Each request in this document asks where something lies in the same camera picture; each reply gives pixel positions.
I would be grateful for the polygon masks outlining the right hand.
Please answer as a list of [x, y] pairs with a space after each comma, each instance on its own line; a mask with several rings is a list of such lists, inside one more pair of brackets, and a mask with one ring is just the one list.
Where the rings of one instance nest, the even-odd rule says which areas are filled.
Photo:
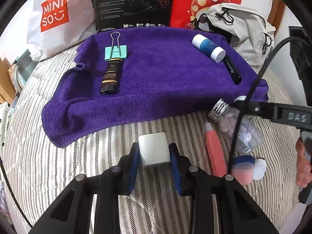
[[311, 164], [305, 158], [305, 146], [301, 138], [296, 142], [297, 150], [297, 174], [296, 174], [296, 185], [299, 188], [306, 188], [311, 182]]

